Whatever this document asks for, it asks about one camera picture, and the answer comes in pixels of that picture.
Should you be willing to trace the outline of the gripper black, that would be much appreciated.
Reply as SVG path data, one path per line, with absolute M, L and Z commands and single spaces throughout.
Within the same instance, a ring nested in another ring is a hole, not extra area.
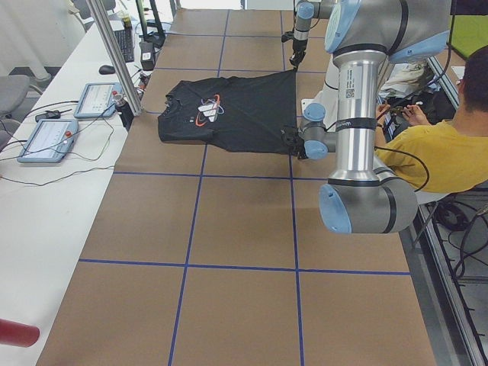
M 281 139 L 291 156 L 295 156 L 298 159 L 307 158 L 304 141 L 299 136 L 298 129 L 296 127 L 283 126 L 281 128 Z
M 305 57 L 307 48 L 307 41 L 306 40 L 298 40 L 297 38 L 293 39 L 293 54 L 290 57 L 289 61 L 290 64 L 294 67 L 294 69 L 298 69 L 301 61 Z

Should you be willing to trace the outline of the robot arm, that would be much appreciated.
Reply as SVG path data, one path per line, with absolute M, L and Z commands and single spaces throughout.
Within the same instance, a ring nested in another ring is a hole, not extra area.
M 292 30 L 292 56 L 291 65 L 298 69 L 306 55 L 309 32 L 312 27 L 312 20 L 329 19 L 337 1 L 322 0 L 299 1 L 294 9 L 294 26 Z
M 334 153 L 336 167 L 319 190 L 319 209 L 334 233 L 394 233 L 413 221 L 413 187 L 374 152 L 380 66 L 439 54 L 449 35 L 449 1 L 300 1 L 295 5 L 293 55 L 304 58 L 313 19 L 325 19 L 328 73 L 335 91 L 322 91 L 303 113 L 299 134 L 310 159 Z

